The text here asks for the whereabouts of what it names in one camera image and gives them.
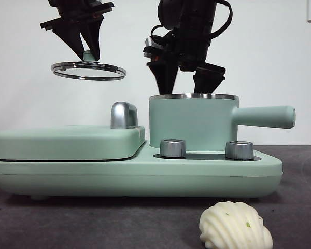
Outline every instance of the mint green saucepan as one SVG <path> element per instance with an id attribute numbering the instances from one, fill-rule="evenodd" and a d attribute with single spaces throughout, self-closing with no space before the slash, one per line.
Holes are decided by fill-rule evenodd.
<path id="1" fill-rule="evenodd" d="M 171 94 L 150 98 L 150 145 L 162 139 L 186 140 L 189 151 L 225 150 L 237 140 L 237 126 L 290 129 L 291 106 L 239 108 L 238 97 L 224 94 Z"/>

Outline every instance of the silver ring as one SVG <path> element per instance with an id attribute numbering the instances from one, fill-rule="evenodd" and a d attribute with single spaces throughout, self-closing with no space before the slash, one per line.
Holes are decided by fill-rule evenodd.
<path id="1" fill-rule="evenodd" d="M 117 73 L 119 76 L 99 77 L 99 76 L 78 76 L 74 74 L 64 73 L 67 69 L 84 68 L 93 70 L 102 70 Z M 79 62 L 60 62 L 51 65 L 51 70 L 55 75 L 69 78 L 69 79 L 82 79 L 82 80 L 119 80 L 126 76 L 126 70 L 118 66 L 112 66 L 93 61 L 79 61 Z"/>
<path id="2" fill-rule="evenodd" d="M 150 100 L 155 99 L 225 99 L 238 100 L 238 96 L 228 94 L 214 94 L 214 93 L 181 93 L 181 94 L 164 94 L 150 97 Z"/>

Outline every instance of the silver knob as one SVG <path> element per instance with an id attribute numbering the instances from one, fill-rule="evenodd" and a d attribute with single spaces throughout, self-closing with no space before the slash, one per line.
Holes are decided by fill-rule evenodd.
<path id="1" fill-rule="evenodd" d="M 161 157 L 185 157 L 186 141 L 180 139 L 164 139 L 160 142 Z"/>
<path id="2" fill-rule="evenodd" d="M 245 141 L 227 142 L 226 157 L 235 160 L 253 159 L 253 143 Z"/>

